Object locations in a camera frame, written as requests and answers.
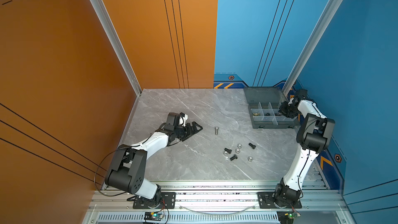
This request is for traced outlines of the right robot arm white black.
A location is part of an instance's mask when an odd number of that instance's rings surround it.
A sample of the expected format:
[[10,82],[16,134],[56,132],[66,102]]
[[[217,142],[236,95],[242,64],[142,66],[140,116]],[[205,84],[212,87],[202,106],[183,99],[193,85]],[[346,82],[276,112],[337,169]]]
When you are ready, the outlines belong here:
[[273,193],[277,207],[295,207],[303,196],[303,181],[313,161],[329,147],[335,120],[319,110],[305,89],[298,90],[290,101],[283,102],[279,113],[289,118],[298,115],[304,118],[296,136],[297,151],[293,163]]

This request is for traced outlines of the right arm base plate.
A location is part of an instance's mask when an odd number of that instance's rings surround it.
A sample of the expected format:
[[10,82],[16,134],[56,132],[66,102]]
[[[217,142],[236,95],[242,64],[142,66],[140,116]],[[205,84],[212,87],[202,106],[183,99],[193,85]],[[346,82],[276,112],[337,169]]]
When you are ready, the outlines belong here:
[[265,208],[302,208],[301,201],[292,202],[290,200],[274,197],[274,192],[257,192],[258,203],[261,209]]

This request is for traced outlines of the right circuit board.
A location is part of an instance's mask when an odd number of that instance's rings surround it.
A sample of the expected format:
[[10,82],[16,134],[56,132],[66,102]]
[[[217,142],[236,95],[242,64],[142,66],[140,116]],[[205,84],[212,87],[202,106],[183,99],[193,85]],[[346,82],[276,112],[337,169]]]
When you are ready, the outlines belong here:
[[297,218],[301,217],[298,212],[277,212],[278,220],[281,224],[294,224]]

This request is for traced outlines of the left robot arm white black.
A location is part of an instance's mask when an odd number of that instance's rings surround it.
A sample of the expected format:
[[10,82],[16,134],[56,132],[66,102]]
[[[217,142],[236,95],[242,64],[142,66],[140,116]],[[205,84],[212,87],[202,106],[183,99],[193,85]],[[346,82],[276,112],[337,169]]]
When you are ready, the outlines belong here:
[[114,153],[105,184],[133,194],[150,207],[161,204],[161,186],[145,178],[148,158],[178,139],[181,142],[203,130],[196,123],[168,125],[163,123],[145,140],[133,145],[120,145]]

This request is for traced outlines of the aluminium front rail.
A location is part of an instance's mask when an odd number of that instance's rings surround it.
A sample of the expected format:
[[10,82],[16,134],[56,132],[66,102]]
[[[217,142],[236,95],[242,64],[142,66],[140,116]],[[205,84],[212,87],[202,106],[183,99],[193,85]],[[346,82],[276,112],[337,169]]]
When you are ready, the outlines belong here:
[[[96,192],[85,224],[279,224],[277,212],[298,212],[294,224],[353,224],[354,218],[338,190],[324,179],[304,182],[302,208],[265,208],[257,192],[273,192],[274,180],[162,181],[163,192],[176,192],[174,209],[134,209],[130,194],[109,187]],[[144,222],[145,212],[160,212],[160,222]]]

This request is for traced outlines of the green circuit board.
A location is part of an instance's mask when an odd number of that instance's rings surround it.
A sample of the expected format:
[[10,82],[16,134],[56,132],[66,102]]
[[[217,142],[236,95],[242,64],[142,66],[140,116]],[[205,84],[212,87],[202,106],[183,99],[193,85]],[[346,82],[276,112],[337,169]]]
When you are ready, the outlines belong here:
[[165,218],[165,215],[160,212],[145,212],[144,222],[160,222]]

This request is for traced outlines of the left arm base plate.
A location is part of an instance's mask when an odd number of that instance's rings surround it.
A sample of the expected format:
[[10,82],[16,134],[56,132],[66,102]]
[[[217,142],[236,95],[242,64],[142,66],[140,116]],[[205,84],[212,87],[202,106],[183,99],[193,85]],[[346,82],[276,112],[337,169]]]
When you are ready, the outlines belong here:
[[155,196],[153,199],[144,197],[135,197],[133,202],[134,209],[161,209],[166,207],[174,209],[176,203],[176,192],[161,192],[160,195]]

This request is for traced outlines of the aluminium frame post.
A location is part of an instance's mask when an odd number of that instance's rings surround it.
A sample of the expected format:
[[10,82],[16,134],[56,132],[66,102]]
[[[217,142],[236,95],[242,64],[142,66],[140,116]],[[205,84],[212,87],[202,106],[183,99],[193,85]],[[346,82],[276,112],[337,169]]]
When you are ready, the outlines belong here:
[[294,83],[298,79],[301,71],[305,67],[307,61],[311,57],[313,51],[321,40],[325,30],[329,26],[331,20],[339,9],[343,0],[328,0],[322,14],[320,15],[309,39],[307,40],[302,52],[298,56],[298,59],[291,70],[283,88],[282,92],[285,96],[288,96],[289,91],[293,87]]
[[107,37],[112,45],[115,54],[135,92],[135,94],[140,97],[142,95],[142,89],[140,83],[138,82],[137,76],[131,66],[131,63],[127,57],[125,49],[122,42],[118,36],[118,33],[114,27],[114,24],[110,18],[110,15],[106,9],[103,0],[89,0]]

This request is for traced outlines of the right aluminium frame post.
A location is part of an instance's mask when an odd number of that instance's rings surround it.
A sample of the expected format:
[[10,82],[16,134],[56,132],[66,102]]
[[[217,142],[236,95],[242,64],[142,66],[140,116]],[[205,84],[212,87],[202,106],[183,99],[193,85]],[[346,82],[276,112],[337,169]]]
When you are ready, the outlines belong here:
[[305,67],[307,61],[311,57],[313,51],[321,40],[325,30],[329,26],[331,20],[339,9],[343,0],[328,0],[322,14],[320,15],[309,39],[307,40],[302,52],[298,56],[298,59],[291,70],[283,88],[282,92],[285,96],[288,96],[289,91],[293,87],[294,83],[298,79],[301,71]]

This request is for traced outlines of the left aluminium frame post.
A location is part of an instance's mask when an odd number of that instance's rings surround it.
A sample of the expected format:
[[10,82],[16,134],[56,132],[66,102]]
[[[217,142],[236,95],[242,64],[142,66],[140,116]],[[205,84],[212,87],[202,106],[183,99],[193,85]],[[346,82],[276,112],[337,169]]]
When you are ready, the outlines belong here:
[[107,37],[112,45],[115,54],[135,92],[135,94],[140,97],[142,95],[142,89],[140,83],[138,82],[137,76],[131,66],[131,63],[127,57],[125,49],[122,42],[118,36],[118,33],[114,27],[114,24],[110,18],[110,15],[106,9],[103,0],[89,0]]

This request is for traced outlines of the grey plastic organizer box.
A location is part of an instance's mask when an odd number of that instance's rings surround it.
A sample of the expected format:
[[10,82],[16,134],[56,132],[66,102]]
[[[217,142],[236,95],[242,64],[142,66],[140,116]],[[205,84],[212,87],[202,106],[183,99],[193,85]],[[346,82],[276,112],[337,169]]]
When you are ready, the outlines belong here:
[[282,90],[274,87],[248,87],[244,89],[249,116],[254,129],[288,129],[299,125],[297,117],[287,118],[278,111],[287,97]]

